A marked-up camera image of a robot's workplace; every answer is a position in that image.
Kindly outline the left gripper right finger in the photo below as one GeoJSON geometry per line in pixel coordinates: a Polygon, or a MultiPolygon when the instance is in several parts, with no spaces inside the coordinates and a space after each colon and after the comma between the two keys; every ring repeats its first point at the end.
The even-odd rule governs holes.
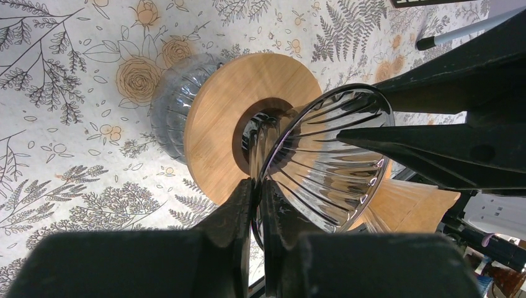
{"type": "Polygon", "coordinates": [[[437,233],[325,233],[259,185],[266,297],[479,297],[476,278],[437,233]]]}

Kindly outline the grey glass pitcher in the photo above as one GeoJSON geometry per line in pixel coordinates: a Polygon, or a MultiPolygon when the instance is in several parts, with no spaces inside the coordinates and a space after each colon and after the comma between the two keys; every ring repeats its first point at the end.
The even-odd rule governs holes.
{"type": "Polygon", "coordinates": [[[228,59],[202,53],[174,63],[161,76],[150,102],[154,137],[171,158],[185,165],[184,130],[190,108],[206,80],[228,59]]]}

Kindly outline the brown paper coffee filter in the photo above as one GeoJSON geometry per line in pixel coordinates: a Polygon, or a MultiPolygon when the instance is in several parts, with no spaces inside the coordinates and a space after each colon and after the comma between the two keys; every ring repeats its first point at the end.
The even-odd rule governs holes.
{"type": "Polygon", "coordinates": [[[373,233],[434,233],[461,194],[437,186],[391,179],[392,162],[371,202],[349,231],[366,227],[373,233]]]}

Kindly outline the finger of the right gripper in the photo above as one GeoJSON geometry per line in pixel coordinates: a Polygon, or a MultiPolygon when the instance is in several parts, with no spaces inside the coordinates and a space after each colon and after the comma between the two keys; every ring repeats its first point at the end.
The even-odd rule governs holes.
{"type": "Polygon", "coordinates": [[[387,156],[447,189],[525,193],[525,124],[349,129],[337,139],[387,156]]]}
{"type": "Polygon", "coordinates": [[[524,93],[525,12],[375,87],[394,111],[433,114],[457,114],[524,93]]]}

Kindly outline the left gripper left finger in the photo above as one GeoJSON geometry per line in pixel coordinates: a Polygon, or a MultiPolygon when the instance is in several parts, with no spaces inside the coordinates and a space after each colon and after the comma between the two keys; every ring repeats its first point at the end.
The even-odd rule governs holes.
{"type": "Polygon", "coordinates": [[[57,233],[8,297],[246,297],[252,181],[188,230],[57,233]]]}

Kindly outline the orange coffee filter box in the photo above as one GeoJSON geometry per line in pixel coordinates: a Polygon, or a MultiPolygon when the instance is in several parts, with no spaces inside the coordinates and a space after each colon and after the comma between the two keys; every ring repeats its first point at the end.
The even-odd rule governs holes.
{"type": "Polygon", "coordinates": [[[393,7],[400,9],[405,7],[432,6],[467,1],[471,0],[390,0],[390,3],[393,7]]]}

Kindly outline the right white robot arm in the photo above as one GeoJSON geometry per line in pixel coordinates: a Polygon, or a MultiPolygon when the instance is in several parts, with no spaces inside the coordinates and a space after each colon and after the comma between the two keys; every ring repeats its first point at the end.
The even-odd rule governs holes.
{"type": "Polygon", "coordinates": [[[438,186],[477,191],[464,221],[525,238],[525,12],[378,85],[397,112],[466,113],[464,124],[341,131],[438,186]]]}

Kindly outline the wooden ring holder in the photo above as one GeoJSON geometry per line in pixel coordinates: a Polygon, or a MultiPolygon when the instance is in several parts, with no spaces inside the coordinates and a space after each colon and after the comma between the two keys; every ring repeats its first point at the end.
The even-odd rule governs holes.
{"type": "Polygon", "coordinates": [[[217,205],[249,176],[241,140],[260,112],[279,115],[322,94],[318,80],[298,60],[277,53],[235,58],[200,88],[187,116],[184,154],[190,175],[217,205]]]}

